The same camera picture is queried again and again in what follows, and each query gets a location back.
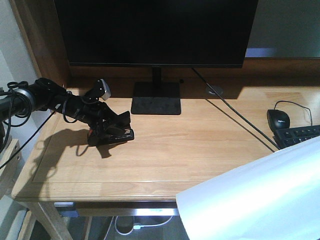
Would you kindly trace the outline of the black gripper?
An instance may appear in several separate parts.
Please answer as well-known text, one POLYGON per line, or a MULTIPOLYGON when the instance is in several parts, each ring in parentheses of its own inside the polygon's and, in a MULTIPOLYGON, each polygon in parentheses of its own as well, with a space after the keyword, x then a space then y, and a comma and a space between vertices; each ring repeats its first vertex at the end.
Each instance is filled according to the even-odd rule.
POLYGON ((51 109, 62 114, 66 123, 80 121, 90 129, 87 143, 90 147, 111 144, 111 132, 108 129, 129 129, 131 115, 129 111, 116 114, 104 102, 85 103, 80 96, 57 94, 51 98, 51 109))

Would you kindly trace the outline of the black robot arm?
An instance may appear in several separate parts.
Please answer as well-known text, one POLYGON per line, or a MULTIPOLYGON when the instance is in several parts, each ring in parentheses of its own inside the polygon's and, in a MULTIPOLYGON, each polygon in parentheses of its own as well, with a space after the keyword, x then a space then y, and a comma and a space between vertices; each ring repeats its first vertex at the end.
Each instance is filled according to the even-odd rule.
POLYGON ((33 84, 26 81, 10 82, 8 91, 1 92, 0 120, 9 124, 16 116, 27 120, 34 111, 52 110, 62 114, 66 123, 80 121, 89 126, 87 144, 91 147, 132 141, 130 112, 116 114, 105 102, 111 91, 104 79, 98 79, 83 96, 54 81, 41 77, 33 84))

